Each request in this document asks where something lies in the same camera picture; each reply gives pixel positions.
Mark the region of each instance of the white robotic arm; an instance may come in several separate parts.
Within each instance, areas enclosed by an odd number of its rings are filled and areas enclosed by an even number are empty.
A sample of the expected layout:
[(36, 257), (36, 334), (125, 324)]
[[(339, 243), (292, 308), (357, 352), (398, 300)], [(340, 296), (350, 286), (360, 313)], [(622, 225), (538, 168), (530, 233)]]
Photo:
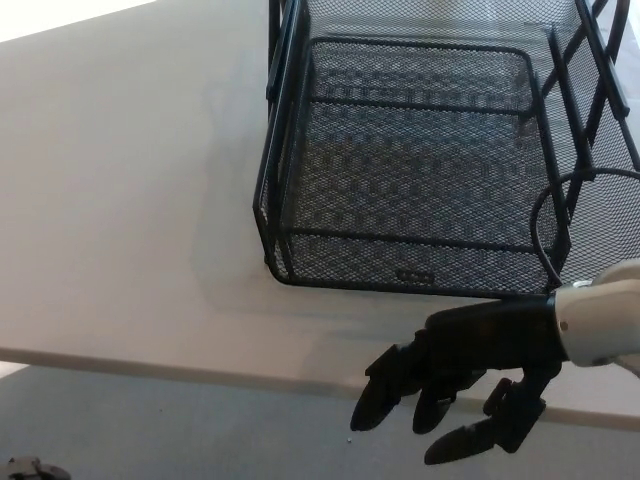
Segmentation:
[[(560, 288), (555, 310), (567, 357), (580, 367), (640, 352), (640, 260), (607, 269), (590, 286)], [(621, 362), (634, 363), (640, 357)]]

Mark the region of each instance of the gray floor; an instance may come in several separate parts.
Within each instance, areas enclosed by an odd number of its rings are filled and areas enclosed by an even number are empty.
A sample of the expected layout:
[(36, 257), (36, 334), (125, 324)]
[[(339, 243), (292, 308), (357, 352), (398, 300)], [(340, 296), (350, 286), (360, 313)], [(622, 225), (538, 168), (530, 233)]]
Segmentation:
[[(539, 423), (522, 450), (425, 467), (435, 436), (400, 408), (348, 431), (353, 402), (29, 367), (0, 380), (0, 458), (36, 453), (75, 479), (639, 478), (640, 434)], [(454, 413), (442, 434), (475, 417)]]

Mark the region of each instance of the black cable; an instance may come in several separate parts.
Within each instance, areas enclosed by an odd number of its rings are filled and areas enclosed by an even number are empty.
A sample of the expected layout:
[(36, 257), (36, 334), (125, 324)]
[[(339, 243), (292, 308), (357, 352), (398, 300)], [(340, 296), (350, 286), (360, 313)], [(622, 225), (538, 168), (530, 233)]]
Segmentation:
[(533, 209), (531, 210), (531, 216), (529, 217), (529, 229), (531, 231), (531, 242), (533, 243), (533, 250), (535, 251), (536, 255), (538, 255), (540, 263), (542, 263), (542, 267), (547, 272), (551, 283), (558, 286), (562, 285), (562, 279), (560, 278), (560, 274), (556, 272), (555, 268), (553, 268), (551, 260), (544, 252), (544, 248), (542, 247), (542, 242), (540, 241), (540, 236), (538, 235), (538, 215), (540, 213), (540, 210), (542, 209), (542, 205), (544, 205), (544, 202), (547, 200), (547, 198), (549, 198), (549, 195), (551, 195), (554, 189), (562, 187), (562, 185), (570, 182), (571, 180), (595, 181), (598, 175), (627, 177), (640, 181), (640, 172), (624, 170), (622, 168), (589, 168), (584, 170), (576, 170), (572, 173), (561, 175), (557, 181), (548, 185), (547, 188), (545, 188), (542, 193), (540, 193), (533, 205)]

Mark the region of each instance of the table surface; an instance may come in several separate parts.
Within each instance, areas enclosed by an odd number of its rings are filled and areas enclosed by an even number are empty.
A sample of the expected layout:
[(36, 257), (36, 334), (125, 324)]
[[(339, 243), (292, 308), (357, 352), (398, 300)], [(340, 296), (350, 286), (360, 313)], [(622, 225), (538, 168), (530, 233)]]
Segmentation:
[[(0, 44), (0, 360), (356, 396), (469, 302), (271, 277), (251, 210), (266, 25), (264, 1), (160, 0)], [(566, 365), (545, 398), (553, 420), (640, 428), (619, 367)]]

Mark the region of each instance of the metal basket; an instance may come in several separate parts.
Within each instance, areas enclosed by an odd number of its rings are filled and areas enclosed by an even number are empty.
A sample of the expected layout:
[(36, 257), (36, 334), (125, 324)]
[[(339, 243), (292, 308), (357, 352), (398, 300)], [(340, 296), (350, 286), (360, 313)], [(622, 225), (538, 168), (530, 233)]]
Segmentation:
[[(529, 231), (538, 194), (576, 168), (640, 165), (610, 57), (621, 32), (605, 54), (594, 19), (604, 3), (290, 0), (254, 201), (274, 276), (496, 298), (553, 288)], [(597, 268), (585, 252), (611, 243), (591, 234), (599, 207), (640, 198), (624, 185), (594, 200), (576, 180), (543, 205), (538, 234), (563, 278)], [(640, 254), (626, 228), (607, 261)]]

